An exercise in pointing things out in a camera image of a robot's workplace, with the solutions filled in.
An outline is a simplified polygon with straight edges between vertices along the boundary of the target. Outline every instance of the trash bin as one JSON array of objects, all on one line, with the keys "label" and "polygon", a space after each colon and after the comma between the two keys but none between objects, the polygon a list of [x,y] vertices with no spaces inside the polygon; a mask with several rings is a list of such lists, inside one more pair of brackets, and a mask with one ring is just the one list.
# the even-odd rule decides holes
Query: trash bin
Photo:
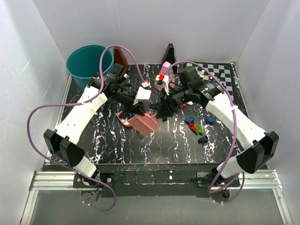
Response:
[{"label": "trash bin", "polygon": [[[105,47],[87,45],[72,52],[66,62],[68,72],[81,90],[84,90],[92,76],[99,72],[99,61]],[[102,71],[109,72],[113,67],[113,54],[107,51],[102,61]]]}]

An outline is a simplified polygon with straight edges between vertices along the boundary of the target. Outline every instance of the green toy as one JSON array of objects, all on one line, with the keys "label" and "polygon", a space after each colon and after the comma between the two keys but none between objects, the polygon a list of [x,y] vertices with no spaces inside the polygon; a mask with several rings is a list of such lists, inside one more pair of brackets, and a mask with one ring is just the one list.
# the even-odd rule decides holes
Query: green toy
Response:
[{"label": "green toy", "polygon": [[195,123],[195,127],[196,127],[195,133],[196,133],[197,135],[203,135],[203,129],[202,129],[202,127],[199,126],[199,125],[196,124],[196,123]]}]

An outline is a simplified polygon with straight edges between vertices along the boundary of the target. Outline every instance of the white wall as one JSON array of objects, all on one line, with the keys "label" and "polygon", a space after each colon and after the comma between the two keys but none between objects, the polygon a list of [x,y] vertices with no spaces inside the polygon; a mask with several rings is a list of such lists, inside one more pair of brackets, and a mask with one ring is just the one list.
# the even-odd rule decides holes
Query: white wall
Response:
[{"label": "white wall", "polygon": [[[33,108],[61,102],[65,61],[32,0],[0,0],[0,224],[19,224],[34,170],[43,159],[32,149],[26,120]],[[44,153],[43,133],[58,109],[32,120],[34,142]]]},{"label": "white wall", "polygon": [[300,224],[300,2],[271,0],[238,63],[251,119],[276,131],[279,144],[268,163],[277,170],[295,225]]},{"label": "white wall", "polygon": [[65,59],[83,45],[121,44],[139,63],[160,63],[168,43],[178,60],[236,61],[269,2],[33,1]]}]

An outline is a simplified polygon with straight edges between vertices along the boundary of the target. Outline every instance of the marble pattern surface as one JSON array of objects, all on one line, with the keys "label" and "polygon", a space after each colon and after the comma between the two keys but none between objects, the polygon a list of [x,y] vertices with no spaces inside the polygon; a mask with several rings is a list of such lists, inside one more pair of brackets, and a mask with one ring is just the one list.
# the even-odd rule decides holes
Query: marble pattern surface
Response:
[{"label": "marble pattern surface", "polygon": [[[152,95],[149,103],[159,100],[160,92],[154,89],[154,79],[159,73],[161,65],[139,65],[143,77],[150,81]],[[135,87],[140,80],[135,66],[131,66],[129,82]],[[245,106],[237,88],[232,72],[233,97],[236,105],[245,112]],[[74,80],[71,82],[67,96],[67,103],[77,102],[82,95]],[[156,113],[145,104],[150,114]],[[116,101],[106,103],[91,119],[83,131],[78,146],[85,150],[86,156],[95,164],[130,164],[130,163],[219,163],[225,159],[232,141],[232,133],[220,120],[215,125],[204,122],[207,116],[212,116],[200,105],[187,105],[179,110],[177,115],[163,122],[157,121],[158,130],[144,137],[131,127],[124,127],[115,113],[123,109]],[[62,119],[70,112],[66,107]],[[193,116],[195,123],[203,127],[208,136],[209,143],[202,146],[198,144],[200,135],[195,135],[184,122],[187,117]],[[233,155],[240,152],[236,144]]]}]

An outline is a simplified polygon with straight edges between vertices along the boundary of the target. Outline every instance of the floor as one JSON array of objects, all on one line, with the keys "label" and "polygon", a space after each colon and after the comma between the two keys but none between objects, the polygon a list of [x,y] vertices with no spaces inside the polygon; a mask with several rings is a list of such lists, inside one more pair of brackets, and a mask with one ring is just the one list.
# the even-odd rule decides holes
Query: floor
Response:
[{"label": "floor", "polygon": [[[111,198],[97,205],[109,207]],[[88,207],[80,191],[39,191],[31,225],[283,225],[272,189],[243,190],[221,206],[194,196],[118,197],[108,212]]]},{"label": "floor", "polygon": [[[241,97],[237,77],[234,75],[230,64],[207,64],[203,66],[214,72],[220,81],[226,86],[233,97],[233,101],[245,113],[245,104]],[[154,79],[159,73],[161,65],[139,65],[143,76],[150,81],[152,96],[149,103],[159,100],[159,92],[154,89]],[[137,70],[131,66],[129,82],[134,86],[140,86]],[[77,102],[82,94],[74,80],[67,95],[67,103]],[[66,117],[71,108],[65,108],[62,119]],[[187,105],[177,115],[163,122],[158,120],[159,129],[151,135],[144,137],[132,128],[124,127],[118,121],[115,113],[122,110],[122,106],[112,101],[106,103],[97,112],[83,131],[78,145],[85,150],[86,156],[95,164],[131,164],[131,163],[219,163],[224,160],[232,141],[231,132],[217,120],[213,126],[204,122],[207,116],[212,116],[200,105]],[[156,110],[149,109],[151,114]],[[187,117],[193,116],[195,123],[200,124],[209,143],[204,147],[198,144],[201,137],[195,135],[184,122]],[[234,154],[241,151],[236,144]]]}]

